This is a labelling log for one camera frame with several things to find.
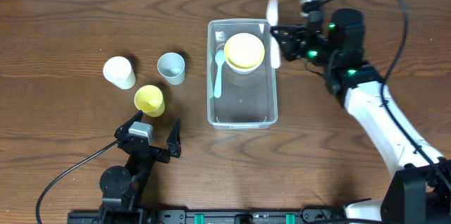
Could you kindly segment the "white plastic bowl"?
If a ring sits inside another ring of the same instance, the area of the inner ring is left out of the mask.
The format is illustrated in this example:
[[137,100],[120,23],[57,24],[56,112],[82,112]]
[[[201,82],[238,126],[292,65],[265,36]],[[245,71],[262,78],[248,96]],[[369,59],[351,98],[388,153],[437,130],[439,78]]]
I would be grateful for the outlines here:
[[253,73],[261,65],[261,63],[259,63],[251,68],[240,68],[240,67],[234,66],[229,60],[225,60],[225,62],[231,68],[231,70],[233,72],[238,73],[238,74],[244,74],[244,75]]

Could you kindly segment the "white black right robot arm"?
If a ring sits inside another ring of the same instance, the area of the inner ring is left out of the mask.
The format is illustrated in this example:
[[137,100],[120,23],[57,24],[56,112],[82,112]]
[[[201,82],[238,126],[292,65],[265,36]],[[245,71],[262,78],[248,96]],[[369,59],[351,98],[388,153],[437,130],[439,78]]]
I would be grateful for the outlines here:
[[363,15],[344,8],[332,14],[328,36],[323,12],[305,25],[271,27],[288,61],[304,58],[321,66],[328,91],[363,127],[382,156],[391,182],[382,200],[344,206],[344,223],[449,223],[450,161],[412,126],[392,100],[385,80],[364,60]]

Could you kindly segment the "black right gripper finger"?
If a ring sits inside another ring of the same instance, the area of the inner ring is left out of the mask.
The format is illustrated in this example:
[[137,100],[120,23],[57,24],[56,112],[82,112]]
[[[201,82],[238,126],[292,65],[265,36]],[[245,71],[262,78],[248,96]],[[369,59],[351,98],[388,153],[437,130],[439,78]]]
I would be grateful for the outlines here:
[[299,25],[278,25],[271,27],[271,34],[273,35],[296,35],[304,32],[307,26],[305,24]]
[[292,37],[291,35],[273,35],[276,39],[283,58],[292,61]]

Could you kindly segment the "mint green plastic spoon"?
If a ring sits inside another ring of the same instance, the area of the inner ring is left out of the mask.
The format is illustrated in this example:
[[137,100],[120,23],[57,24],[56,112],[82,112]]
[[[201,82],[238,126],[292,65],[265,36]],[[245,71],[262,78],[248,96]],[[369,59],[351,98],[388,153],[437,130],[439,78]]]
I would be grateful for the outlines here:
[[226,62],[224,50],[218,50],[215,55],[215,62],[217,66],[216,81],[214,85],[214,97],[220,98],[222,95],[222,67]]

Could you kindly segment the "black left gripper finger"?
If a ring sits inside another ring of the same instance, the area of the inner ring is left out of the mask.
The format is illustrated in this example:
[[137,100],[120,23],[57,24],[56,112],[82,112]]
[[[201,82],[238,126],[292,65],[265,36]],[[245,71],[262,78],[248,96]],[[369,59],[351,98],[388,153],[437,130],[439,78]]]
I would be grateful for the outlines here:
[[134,123],[140,123],[142,120],[143,112],[139,110],[130,120],[119,126],[114,132],[116,139],[124,138],[129,132]]
[[173,129],[171,130],[171,133],[168,136],[168,139],[166,140],[170,156],[175,158],[179,158],[182,152],[180,142],[180,129],[181,120],[177,119],[175,125],[173,126]]

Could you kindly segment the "yellow plastic bowl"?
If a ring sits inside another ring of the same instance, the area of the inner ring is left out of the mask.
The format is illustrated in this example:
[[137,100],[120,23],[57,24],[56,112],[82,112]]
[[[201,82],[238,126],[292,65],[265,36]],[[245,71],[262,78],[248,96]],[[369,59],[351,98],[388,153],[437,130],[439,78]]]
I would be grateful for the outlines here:
[[234,66],[251,68],[262,63],[265,57],[264,43],[250,33],[233,35],[224,46],[225,59]]

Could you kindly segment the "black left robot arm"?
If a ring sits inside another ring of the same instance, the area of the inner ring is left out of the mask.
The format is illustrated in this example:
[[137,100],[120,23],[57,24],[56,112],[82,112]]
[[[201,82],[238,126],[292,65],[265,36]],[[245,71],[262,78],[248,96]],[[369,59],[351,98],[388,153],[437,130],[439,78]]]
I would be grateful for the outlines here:
[[166,140],[167,148],[152,146],[153,127],[142,122],[144,113],[138,111],[114,133],[119,149],[129,155],[124,166],[108,168],[99,181],[103,193],[101,209],[107,213],[137,213],[137,204],[156,162],[169,163],[180,157],[181,121],[176,120]]

